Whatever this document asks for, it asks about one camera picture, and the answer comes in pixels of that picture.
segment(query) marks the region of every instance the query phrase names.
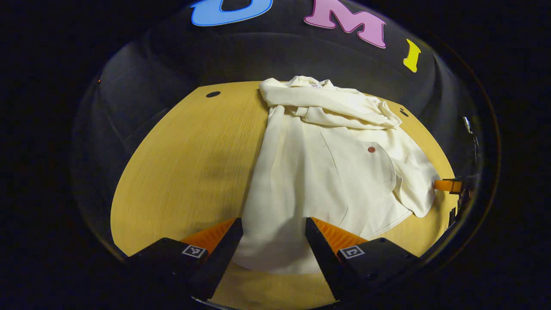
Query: letter m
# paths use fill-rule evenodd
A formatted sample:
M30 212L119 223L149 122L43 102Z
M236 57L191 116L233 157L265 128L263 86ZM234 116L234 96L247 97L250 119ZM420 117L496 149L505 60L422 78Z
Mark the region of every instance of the letter m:
M386 25L380 18L368 12L352 14L341 2L337 0L314 0L314 11L311 16L306 16L304 21L307 24L323 28L336 28L337 25L331 21L331 13L337 18L341 28L346 33L351 33L359 27L364 30L358 32L358 36L377 47L386 47L383 33L383 26Z

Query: blue letter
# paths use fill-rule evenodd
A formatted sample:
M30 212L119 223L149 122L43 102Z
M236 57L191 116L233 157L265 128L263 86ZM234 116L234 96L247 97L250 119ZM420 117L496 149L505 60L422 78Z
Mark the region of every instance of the blue letter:
M191 22L195 26L217 26L257 17L272 7L272 0L251 0L243 9L222 11L223 0L204 0L191 5Z

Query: round wooden table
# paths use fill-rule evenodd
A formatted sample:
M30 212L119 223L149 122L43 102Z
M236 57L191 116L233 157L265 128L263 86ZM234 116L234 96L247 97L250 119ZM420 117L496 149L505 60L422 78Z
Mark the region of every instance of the round wooden table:
M268 118L259 83L199 87L145 137L121 176L111 209L113 239L124 253L241 216ZM220 94L207 96L213 92ZM453 178L429 131L404 106L387 102L440 177ZM411 215L380 237L421 256L447 228L457 199L437 191L425 217ZM309 309L335 302L321 273L275 275L233 263L210 301L239 309Z

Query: wooden table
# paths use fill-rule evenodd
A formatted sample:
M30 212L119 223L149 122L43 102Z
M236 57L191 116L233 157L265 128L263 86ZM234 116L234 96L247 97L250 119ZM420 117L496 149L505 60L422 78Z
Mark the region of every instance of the wooden table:
M147 135L121 176L111 209L113 239L124 253L241 216L268 118L259 83L199 87ZM220 94L206 97L211 92ZM387 102L440 177L453 178L426 128L404 106ZM425 217L409 216L381 237L422 255L447 228L457 198L438 191ZM274 275L233 263L210 301L240 309L309 309L335 302L321 273Z

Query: white shirt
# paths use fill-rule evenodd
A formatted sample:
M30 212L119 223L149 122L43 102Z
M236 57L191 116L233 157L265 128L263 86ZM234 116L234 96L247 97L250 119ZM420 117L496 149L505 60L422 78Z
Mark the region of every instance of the white shirt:
M439 176L385 101L296 76L260 84L268 124L242 215L237 264L320 272L304 236L316 217L366 239L430 210Z

